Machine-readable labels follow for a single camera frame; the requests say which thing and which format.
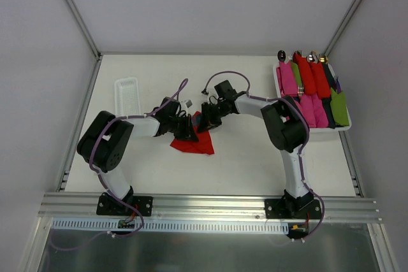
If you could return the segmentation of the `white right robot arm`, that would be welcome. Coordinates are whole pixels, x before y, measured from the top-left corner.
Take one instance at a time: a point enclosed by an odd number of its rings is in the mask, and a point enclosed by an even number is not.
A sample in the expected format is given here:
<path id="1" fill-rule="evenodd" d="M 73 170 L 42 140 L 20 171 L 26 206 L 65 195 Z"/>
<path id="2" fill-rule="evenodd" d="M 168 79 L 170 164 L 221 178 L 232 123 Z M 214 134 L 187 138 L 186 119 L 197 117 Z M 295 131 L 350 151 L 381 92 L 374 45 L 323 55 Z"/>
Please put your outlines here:
<path id="1" fill-rule="evenodd" d="M 307 210 L 314 200 L 308 186 L 303 153 L 309 141 L 309 126 L 292 97 L 266 99 L 237 92 L 225 80 L 215 86 L 217 102 L 201 105 L 201 119 L 197 132 L 205 132 L 222 124 L 230 115 L 251 115 L 263 120 L 268 137 L 280 150 L 286 175 L 286 188 L 272 212 L 291 218 L 307 217 Z"/>

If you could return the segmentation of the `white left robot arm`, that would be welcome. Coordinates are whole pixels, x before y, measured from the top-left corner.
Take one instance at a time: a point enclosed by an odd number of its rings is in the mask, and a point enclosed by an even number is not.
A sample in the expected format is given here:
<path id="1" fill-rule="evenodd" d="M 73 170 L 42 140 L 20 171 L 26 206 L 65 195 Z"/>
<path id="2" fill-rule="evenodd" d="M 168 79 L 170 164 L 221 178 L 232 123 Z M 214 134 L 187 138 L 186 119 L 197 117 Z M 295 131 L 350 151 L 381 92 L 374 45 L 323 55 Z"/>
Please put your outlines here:
<path id="1" fill-rule="evenodd" d="M 105 191 L 98 199 L 96 214 L 101 216 L 151 216 L 151 196 L 136 196 L 119 164 L 130 139 L 159 137 L 172 133 L 176 140 L 198 141 L 194 131 L 190 100 L 163 99 L 151 116 L 116 117 L 101 111 L 80 139 L 76 151 L 98 176 Z"/>

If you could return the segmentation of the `red paper napkin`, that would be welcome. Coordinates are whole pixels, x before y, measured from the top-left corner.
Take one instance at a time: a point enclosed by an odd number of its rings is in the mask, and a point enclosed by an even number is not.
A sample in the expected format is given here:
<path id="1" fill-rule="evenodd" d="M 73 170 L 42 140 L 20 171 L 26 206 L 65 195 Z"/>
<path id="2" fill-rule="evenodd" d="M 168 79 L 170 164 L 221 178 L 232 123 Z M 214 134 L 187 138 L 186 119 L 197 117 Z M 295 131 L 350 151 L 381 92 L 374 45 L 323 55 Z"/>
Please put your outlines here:
<path id="1" fill-rule="evenodd" d="M 201 117 L 201 113 L 197 111 L 194 116 L 199 115 Z M 180 152 L 189 153 L 189 154 L 205 154 L 205 155 L 214 155 L 214 147 L 212 144 L 212 138 L 209 131 L 205 131 L 203 133 L 197 132 L 198 125 L 194 126 L 196 134 L 199 138 L 199 142 L 192 142 L 192 141 L 180 141 L 174 139 L 170 146 Z"/>

